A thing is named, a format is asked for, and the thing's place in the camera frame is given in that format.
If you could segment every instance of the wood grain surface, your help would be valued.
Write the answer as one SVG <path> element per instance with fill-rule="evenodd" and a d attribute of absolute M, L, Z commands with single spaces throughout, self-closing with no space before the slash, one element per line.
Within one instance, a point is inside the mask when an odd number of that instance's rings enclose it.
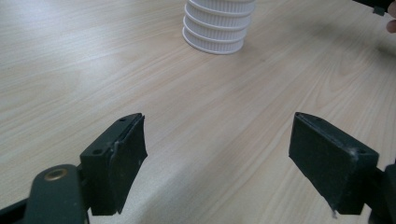
<path fill-rule="evenodd" d="M 367 223 L 332 216 L 288 157 L 293 114 L 396 158 L 396 35 L 347 0 L 259 0 L 244 47 L 202 53 L 183 0 L 0 1 L 0 207 L 113 121 L 146 115 L 148 158 L 99 223 Z"/>

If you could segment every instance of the white cylindrical object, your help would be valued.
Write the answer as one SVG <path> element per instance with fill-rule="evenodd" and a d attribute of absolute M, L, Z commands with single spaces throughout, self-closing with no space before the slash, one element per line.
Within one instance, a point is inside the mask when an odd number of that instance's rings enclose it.
<path fill-rule="evenodd" d="M 244 44 L 255 0 L 188 0 L 183 36 L 196 49 L 231 54 Z"/>

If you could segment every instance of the ribbed white object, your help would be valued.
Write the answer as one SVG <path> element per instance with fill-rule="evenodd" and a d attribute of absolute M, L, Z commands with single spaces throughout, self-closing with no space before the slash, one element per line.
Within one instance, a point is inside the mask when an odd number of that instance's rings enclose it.
<path fill-rule="evenodd" d="M 237 52 L 244 44 L 254 7 L 254 0 L 188 0 L 183 36 L 204 52 Z"/>

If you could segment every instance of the wooden table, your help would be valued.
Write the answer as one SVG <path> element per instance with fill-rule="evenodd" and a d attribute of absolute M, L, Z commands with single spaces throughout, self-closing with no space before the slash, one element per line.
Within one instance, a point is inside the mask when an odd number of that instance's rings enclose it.
<path fill-rule="evenodd" d="M 146 115 L 148 158 L 99 223 L 367 223 L 332 211 L 288 157 L 296 111 L 396 158 L 396 35 L 352 1 L 257 2 L 245 46 L 181 35 L 185 1 L 0 2 L 0 207 L 113 121 Z"/>

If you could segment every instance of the hand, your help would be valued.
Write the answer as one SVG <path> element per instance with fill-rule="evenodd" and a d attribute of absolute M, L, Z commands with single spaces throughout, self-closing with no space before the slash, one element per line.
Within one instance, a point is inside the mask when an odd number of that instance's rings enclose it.
<path fill-rule="evenodd" d="M 393 18 L 396 18 L 396 2 L 392 2 L 388 8 L 388 14 Z M 387 25 L 387 30 L 390 33 L 396 33 L 396 20 L 390 21 Z"/>

